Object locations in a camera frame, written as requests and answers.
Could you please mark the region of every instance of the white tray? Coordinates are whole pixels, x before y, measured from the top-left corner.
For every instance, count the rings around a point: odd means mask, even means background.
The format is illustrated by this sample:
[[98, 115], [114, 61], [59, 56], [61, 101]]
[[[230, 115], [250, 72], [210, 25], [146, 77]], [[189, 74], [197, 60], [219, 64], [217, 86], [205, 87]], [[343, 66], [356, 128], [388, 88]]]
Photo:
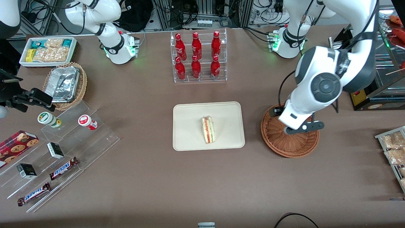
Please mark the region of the white tray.
[[[216, 141], [206, 144], [201, 118], [211, 116]], [[241, 105], [236, 101], [181, 104], [173, 108], [173, 148], [198, 151], [241, 148], [245, 145]]]
[[[69, 47], [69, 52], [68, 52], [68, 56], [66, 57], [66, 61], [64, 62], [26, 62], [26, 57], [27, 57], [27, 52], [28, 49], [31, 48], [31, 44], [33, 41], [38, 41], [38, 40], [46, 40], [49, 38], [54, 38], [54, 39], [68, 39], [68, 40], [72, 40], [72, 43], [70, 44]], [[24, 66], [24, 67], [55, 67], [55, 66], [59, 66], [62, 64], [66, 64], [69, 63], [70, 60], [73, 57], [73, 53], [75, 51], [75, 47], [76, 47], [76, 39], [73, 37], [35, 37], [35, 38], [29, 38], [25, 48], [23, 50], [23, 53], [21, 54], [21, 58], [20, 58], [20, 65]]]

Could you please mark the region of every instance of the acrylic display stand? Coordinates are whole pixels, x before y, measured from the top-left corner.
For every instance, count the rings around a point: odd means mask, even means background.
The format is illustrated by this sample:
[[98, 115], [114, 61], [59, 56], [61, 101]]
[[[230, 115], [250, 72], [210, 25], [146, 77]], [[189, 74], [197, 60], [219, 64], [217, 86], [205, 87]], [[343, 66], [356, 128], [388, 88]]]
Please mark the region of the acrylic display stand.
[[[217, 80], [211, 79], [211, 63], [212, 63], [212, 56], [211, 56], [211, 42], [214, 37], [214, 31], [218, 31], [220, 33], [220, 40], [221, 40], [221, 54], [219, 56], [219, 63], [220, 67], [220, 76]], [[202, 45], [202, 59], [200, 59], [201, 64], [201, 77], [199, 79], [195, 79], [192, 76], [192, 56], [193, 51], [191, 47], [191, 43], [193, 42], [193, 32], [195, 31], [174, 31], [171, 32], [171, 39], [170, 39], [170, 48], [172, 52], [172, 65], [173, 65], [173, 76], [174, 81], [186, 83], [186, 82], [217, 82], [217, 81], [226, 81], [228, 79], [228, 69], [227, 69], [227, 37], [226, 37], [226, 29], [207, 29], [207, 30], [197, 30], [198, 36], [201, 41]], [[175, 57], [177, 56], [176, 52], [176, 39], [175, 34], [179, 33], [181, 35], [181, 39], [185, 44], [185, 52], [187, 54], [187, 59], [182, 61], [185, 67], [185, 76], [186, 79], [184, 81], [180, 81], [176, 69], [175, 69]]]
[[[77, 120], [83, 114], [97, 121], [98, 127], [95, 130], [91, 131], [78, 124]], [[0, 190], [8, 199], [15, 202], [15, 207], [18, 207], [19, 198], [25, 197], [49, 182], [51, 191], [19, 207], [22, 211], [35, 212], [119, 141], [115, 133], [97, 116], [96, 110], [84, 101], [70, 107], [58, 118], [62, 120], [60, 127], [42, 128], [36, 134], [40, 140], [37, 145], [0, 169]], [[49, 142], [60, 145], [64, 158], [56, 159], [51, 156], [47, 148]], [[49, 174], [73, 157], [76, 157], [79, 163], [51, 181]], [[21, 178], [16, 167], [20, 163], [32, 164], [37, 177], [31, 180]]]
[[[376, 139], [378, 139], [378, 141], [380, 142], [380, 144], [381, 144], [381, 146], [382, 146], [382, 148], [383, 148], [383, 150], [384, 150], [384, 155], [387, 157], [388, 160], [389, 160], [389, 158], [388, 158], [388, 156], [387, 156], [387, 152], [388, 152], [389, 150], [387, 149], [387, 147], [386, 147], [385, 144], [383, 143], [382, 137], [383, 137], [383, 136], [386, 136], [386, 135], [390, 135], [390, 134], [395, 133], [395, 132], [397, 132], [397, 131], [401, 132], [402, 136], [405, 138], [405, 126], [400, 127], [400, 128], [397, 128], [397, 129], [394, 129], [394, 130], [391, 130], [391, 131], [387, 131], [387, 132], [385, 132], [385, 133], [382, 133], [382, 134], [379, 134], [379, 135], [374, 136], [374, 137], [375, 137]], [[399, 172], [399, 169], [402, 168], [402, 167], [404, 167], [405, 165], [392, 165], [392, 164], [390, 164], [390, 165], [391, 165], [391, 168], [392, 168], [392, 170], [394, 171], [394, 174], [395, 174], [395, 176], [396, 176], [396, 178], [397, 178], [397, 180], [398, 180], [398, 182], [399, 182], [399, 180], [401, 180], [402, 178], [404, 178], [404, 177], [401, 175], [401, 173]], [[404, 188], [401, 184], [400, 184], [400, 186], [401, 186], [401, 188], [402, 188], [402, 191], [405, 193], [405, 188]]]

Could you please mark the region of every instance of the cookie box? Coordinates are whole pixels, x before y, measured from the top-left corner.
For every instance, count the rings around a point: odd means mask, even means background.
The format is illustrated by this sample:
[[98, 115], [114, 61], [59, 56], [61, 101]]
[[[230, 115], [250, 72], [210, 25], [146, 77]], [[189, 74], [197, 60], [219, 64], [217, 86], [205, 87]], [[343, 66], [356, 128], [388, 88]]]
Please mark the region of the cookie box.
[[[64, 62], [27, 62], [26, 57], [27, 55], [31, 54], [30, 50], [32, 50], [33, 43], [39, 40], [47, 40], [47, 39], [63, 39], [63, 40], [71, 40], [71, 43], [69, 45], [69, 51], [68, 55], [66, 57], [66, 60]], [[21, 54], [20, 58], [20, 65], [24, 67], [55, 67], [59, 66], [62, 64], [67, 64], [70, 62], [70, 60], [73, 57], [73, 53], [75, 51], [76, 47], [76, 39], [73, 37], [34, 37], [34, 38], [29, 38], [27, 40], [27, 43], [25, 45], [25, 48], [23, 50], [23, 53]]]
[[34, 134], [19, 131], [0, 143], [0, 168], [39, 142]]

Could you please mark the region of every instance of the wicker basket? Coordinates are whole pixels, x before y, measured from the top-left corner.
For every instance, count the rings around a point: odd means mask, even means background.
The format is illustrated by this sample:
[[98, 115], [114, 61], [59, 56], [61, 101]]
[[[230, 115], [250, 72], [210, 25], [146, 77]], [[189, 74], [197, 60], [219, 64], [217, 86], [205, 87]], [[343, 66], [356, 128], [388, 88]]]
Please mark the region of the wicker basket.
[[311, 153], [319, 142], [319, 131], [288, 135], [286, 127], [278, 117], [269, 115], [269, 108], [264, 114], [260, 130], [266, 144], [276, 153], [284, 157], [304, 157]]
[[[59, 111], [65, 111], [66, 109], [68, 109], [69, 107], [74, 105], [75, 103], [81, 101], [84, 97], [84, 94], [86, 93], [86, 86], [87, 86], [86, 72], [84, 72], [83, 68], [79, 64], [77, 64], [75, 62], [70, 62], [67, 64], [57, 66], [56, 68], [63, 68], [63, 67], [77, 67], [80, 70], [80, 76], [79, 76], [79, 82], [78, 82], [77, 88], [76, 88], [76, 95], [75, 95], [76, 98], [74, 99], [74, 101], [72, 101], [70, 103], [53, 103], [55, 105], [56, 109]], [[47, 87], [47, 84], [48, 84], [49, 76], [51, 75], [52, 71], [53, 71], [53, 69], [51, 70], [51, 72], [49, 72], [47, 78], [45, 79], [45, 83], [42, 86], [42, 91], [45, 91], [45, 88]]]

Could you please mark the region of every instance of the coca-cola bottle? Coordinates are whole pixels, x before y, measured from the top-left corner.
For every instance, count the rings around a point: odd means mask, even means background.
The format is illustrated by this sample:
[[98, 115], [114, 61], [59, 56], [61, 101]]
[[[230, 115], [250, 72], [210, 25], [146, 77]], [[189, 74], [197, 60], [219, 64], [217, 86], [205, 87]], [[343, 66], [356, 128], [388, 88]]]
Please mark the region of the coca-cola bottle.
[[176, 72], [177, 72], [177, 77], [179, 78], [180, 81], [184, 81], [185, 80], [185, 68], [183, 63], [181, 62], [180, 57], [176, 56], [175, 58], [176, 61]]
[[185, 53], [185, 45], [184, 42], [181, 40], [181, 35], [177, 33], [175, 35], [176, 38], [176, 52], [177, 55], [185, 61], [187, 59], [187, 54]]
[[220, 77], [220, 63], [218, 62], [218, 56], [212, 58], [211, 63], [211, 79], [217, 80]]
[[199, 79], [201, 76], [201, 64], [198, 61], [197, 55], [193, 55], [193, 62], [191, 63], [191, 68], [193, 70], [193, 77]]
[[221, 41], [220, 41], [220, 33], [218, 31], [214, 32], [214, 39], [212, 40], [211, 43], [211, 55], [214, 58], [214, 56], [220, 56], [221, 54]]
[[193, 32], [193, 43], [191, 47], [193, 48], [193, 55], [196, 55], [198, 59], [202, 59], [203, 50], [201, 48], [201, 41], [198, 38], [198, 32]]

